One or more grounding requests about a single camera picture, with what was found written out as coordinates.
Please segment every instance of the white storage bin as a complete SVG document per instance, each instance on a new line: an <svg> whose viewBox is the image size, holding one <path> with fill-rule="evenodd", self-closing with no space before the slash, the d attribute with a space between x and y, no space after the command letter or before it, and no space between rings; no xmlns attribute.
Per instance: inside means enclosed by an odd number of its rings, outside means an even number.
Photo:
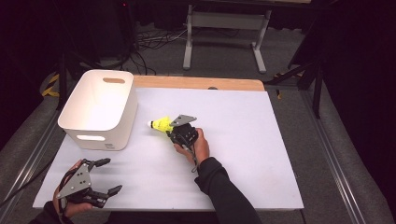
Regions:
<svg viewBox="0 0 396 224"><path fill-rule="evenodd" d="M58 124L79 147L121 150L128 143L136 109L131 73L91 70L73 90Z"/></svg>

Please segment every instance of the bin handle cutout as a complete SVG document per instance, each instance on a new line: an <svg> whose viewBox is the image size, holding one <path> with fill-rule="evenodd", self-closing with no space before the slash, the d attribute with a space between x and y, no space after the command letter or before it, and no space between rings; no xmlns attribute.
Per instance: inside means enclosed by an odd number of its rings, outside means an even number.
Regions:
<svg viewBox="0 0 396 224"><path fill-rule="evenodd" d="M95 135L77 135L77 138L80 140L91 140L91 141L105 141L106 140L103 136L95 136Z"/></svg>
<svg viewBox="0 0 396 224"><path fill-rule="evenodd" d="M114 77L104 77L103 81L107 82L107 83L120 83L120 84L124 84L125 83L124 79L114 78Z"/></svg>

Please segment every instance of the person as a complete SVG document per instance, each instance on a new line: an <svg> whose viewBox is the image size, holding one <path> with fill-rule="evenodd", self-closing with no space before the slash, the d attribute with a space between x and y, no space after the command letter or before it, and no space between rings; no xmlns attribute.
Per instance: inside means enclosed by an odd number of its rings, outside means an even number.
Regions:
<svg viewBox="0 0 396 224"><path fill-rule="evenodd" d="M106 224L123 223L216 223L216 224L261 224L256 210L253 208L244 194L231 182L221 163L210 157L209 144L204 131L196 129L198 139L194 143L195 156L198 164L198 177L195 183L199 189L209 196L216 213L195 212L112 212ZM176 151L194 164L192 155L181 146L174 144ZM71 169L79 166L80 161ZM47 202L44 210L33 219L30 224L59 224L59 206L56 195L59 187L55 190L52 202ZM79 213L92 209L90 203L69 203L65 209L65 216L71 218Z"/></svg>

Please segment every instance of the black sleeve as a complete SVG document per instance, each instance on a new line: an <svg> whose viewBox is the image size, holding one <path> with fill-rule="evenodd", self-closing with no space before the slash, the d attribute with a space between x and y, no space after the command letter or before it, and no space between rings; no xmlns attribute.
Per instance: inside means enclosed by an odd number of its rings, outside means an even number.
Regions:
<svg viewBox="0 0 396 224"><path fill-rule="evenodd" d="M198 175L195 182L209 196L221 224L262 223L251 203L215 158L201 162Z"/></svg>
<svg viewBox="0 0 396 224"><path fill-rule="evenodd" d="M44 210L29 224L61 224L52 202L46 202Z"/></svg>

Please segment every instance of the gray carpet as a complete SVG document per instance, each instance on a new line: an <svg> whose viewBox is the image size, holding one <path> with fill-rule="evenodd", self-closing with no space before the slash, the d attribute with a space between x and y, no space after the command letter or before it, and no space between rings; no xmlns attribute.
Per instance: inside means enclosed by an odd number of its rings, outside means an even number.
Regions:
<svg viewBox="0 0 396 224"><path fill-rule="evenodd" d="M236 31L222 31L233 35ZM268 80L277 72L287 70L294 51L303 39L299 31L269 29L262 45L262 57L267 73L258 73L250 42L255 32L240 31L235 37L227 37L217 31L195 32L193 37L191 70L182 69L185 41L176 40L160 49L141 51L148 67L157 74L186 77L232 77ZM128 61L123 67L138 74L136 66ZM296 80L291 78L286 84ZM292 168L304 202L307 223L353 223L346 209L339 188L327 163L317 131L299 91L290 87L277 87L281 99L276 97L275 87L266 87L270 94L276 119L279 124ZM56 98L46 97L32 116L25 121L17 133L0 152L0 198L4 198L12 187L20 169L28 160L30 152L47 127L56 108ZM332 101L324 87L321 101L320 122L340 161L353 189L366 223L394 223L386 200L350 142ZM63 141L65 133L57 128L37 170L50 160ZM44 175L41 175L22 194L19 203L5 223L27 223L40 211L32 208ZM74 218L76 223L104 223L108 212L90 212ZM303 223L299 211L260 212L263 223Z"/></svg>

